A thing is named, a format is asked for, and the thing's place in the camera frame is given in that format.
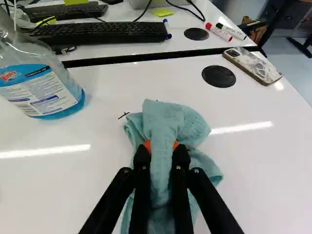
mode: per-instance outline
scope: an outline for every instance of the sticky note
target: sticky note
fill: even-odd
[[[167,8],[155,9],[152,11],[152,13],[156,16],[159,16],[159,17],[170,16],[170,15],[174,14],[171,10],[169,10]]]
[[[48,18],[45,18],[39,22],[36,23],[36,25],[38,26],[39,24],[41,24],[43,21],[46,21],[46,23],[44,23],[42,26],[46,26],[46,25],[49,25],[49,24],[56,24],[57,23],[57,19],[54,17],[54,16],[51,16],[51,17],[48,17]]]
[[[87,3],[88,0],[64,0],[65,5],[74,5],[80,3]]]

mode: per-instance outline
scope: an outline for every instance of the white desk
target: white desk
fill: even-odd
[[[42,6],[48,4],[62,4],[62,1],[42,2],[32,4],[32,6]],[[208,0],[197,0],[196,5],[203,12],[206,17],[206,21],[216,24],[221,22],[224,25],[238,29],[238,27],[227,18],[218,8],[216,8]],[[196,10],[188,5],[186,8],[191,9],[195,13]],[[209,38],[203,41],[190,40],[184,36],[184,31],[188,28],[199,27],[204,28],[204,23],[198,20],[191,13],[174,8],[167,7],[175,14],[166,17],[169,22],[170,33],[173,37],[170,40],[161,43],[135,43],[135,44],[104,44],[104,45],[83,45],[79,46],[76,51],[70,52],[65,56],[60,56],[62,61],[76,60],[76,59],[91,59],[101,57],[117,57],[117,56],[130,56],[130,55],[144,55],[163,52],[176,52],[176,51],[188,51],[188,50],[203,50],[213,48],[224,48],[234,46],[256,46],[256,44],[250,39],[246,38],[244,41],[233,38],[231,42],[227,42],[214,33],[209,33]],[[124,2],[109,5],[109,8],[105,15],[101,19],[105,21],[133,21],[136,19],[143,10],[133,10],[128,0]],[[149,9],[140,21],[162,21],[163,18],[159,18],[152,14]],[[73,19],[63,20],[63,22],[98,22],[96,19]]]
[[[212,64],[231,69],[236,84],[208,85],[201,72]],[[125,118],[117,118],[140,111],[145,98],[188,105],[206,119],[213,132],[199,148],[224,173],[217,190],[246,234],[310,233],[312,108],[285,78],[262,86],[222,55],[69,71],[89,94],[72,116],[32,119],[0,99],[0,233],[77,234],[130,163]],[[199,216],[195,233],[206,230]]]

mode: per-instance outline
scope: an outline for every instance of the phone case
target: phone case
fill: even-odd
[[[237,57],[231,56],[228,53],[230,50],[237,52],[239,55]],[[223,57],[262,85],[268,86],[283,77],[270,62],[263,61],[242,47],[234,47],[224,51]]]

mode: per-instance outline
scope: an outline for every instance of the microfiber cloth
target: microfiber cloth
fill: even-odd
[[[200,167],[216,186],[222,180],[217,165],[196,147],[208,136],[211,129],[204,118],[190,107],[146,99],[142,112],[127,115],[124,131],[134,152],[140,144],[151,140],[151,199],[152,212],[148,223],[149,234],[173,234],[175,223],[170,206],[169,175],[172,164],[173,144],[186,145],[191,158],[190,169]],[[199,206],[189,192],[192,221],[195,223]],[[128,234],[134,193],[128,199],[121,234]]]

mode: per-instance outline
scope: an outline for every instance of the marker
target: marker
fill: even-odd
[[[230,34],[228,34],[228,33],[224,32],[224,31],[222,31],[221,29],[219,29],[219,28],[213,26],[213,25],[212,25],[211,23],[209,23],[209,22],[206,23],[205,27],[206,27],[206,29],[212,31],[214,34],[216,34],[216,35],[218,35],[219,37],[225,39],[226,41],[231,41],[231,40],[233,39],[233,37],[232,37]]]
[[[169,32],[169,30],[168,30],[169,29],[169,25],[168,25],[167,19],[164,19],[162,22],[165,24],[167,32]],[[172,38],[172,34],[168,33],[167,39],[171,39],[171,38]]]
[[[224,32],[227,32],[228,34],[232,35],[233,37],[240,39],[240,40],[244,40],[247,37],[246,34],[239,32],[239,31],[236,31],[230,27],[227,27],[227,26],[223,25],[222,23],[217,23],[215,26],[217,28],[223,30]]]

